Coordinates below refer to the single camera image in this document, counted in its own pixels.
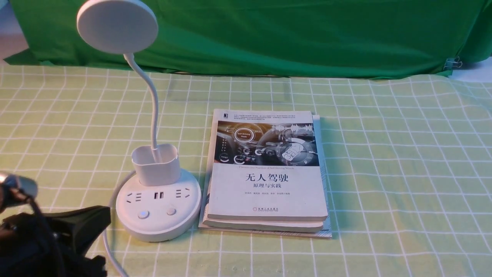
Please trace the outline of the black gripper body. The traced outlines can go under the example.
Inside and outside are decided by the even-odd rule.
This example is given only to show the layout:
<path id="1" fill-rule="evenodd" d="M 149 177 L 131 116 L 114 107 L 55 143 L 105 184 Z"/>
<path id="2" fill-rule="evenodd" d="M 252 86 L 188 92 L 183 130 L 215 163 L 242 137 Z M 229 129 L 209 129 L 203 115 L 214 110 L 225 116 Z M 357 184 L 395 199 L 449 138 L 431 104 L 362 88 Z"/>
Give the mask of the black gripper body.
<path id="1" fill-rule="evenodd" d="M 2 277 L 65 277 L 54 233 L 34 214 L 20 213 L 1 224 Z"/>

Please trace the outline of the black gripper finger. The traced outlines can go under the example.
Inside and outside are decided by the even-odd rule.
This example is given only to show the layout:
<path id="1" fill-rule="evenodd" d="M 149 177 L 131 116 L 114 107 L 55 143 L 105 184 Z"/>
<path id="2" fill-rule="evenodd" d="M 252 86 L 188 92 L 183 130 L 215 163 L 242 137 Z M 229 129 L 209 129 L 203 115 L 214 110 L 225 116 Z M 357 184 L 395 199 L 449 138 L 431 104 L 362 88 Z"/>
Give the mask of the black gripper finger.
<path id="1" fill-rule="evenodd" d="M 101 205 L 48 214 L 48 225 L 57 241 L 81 256 L 86 256 L 110 224 L 111 209 Z"/>
<path id="2" fill-rule="evenodd" d="M 64 256 L 67 277 L 107 277 L 106 258 L 97 255 L 93 258 L 83 256 Z"/>

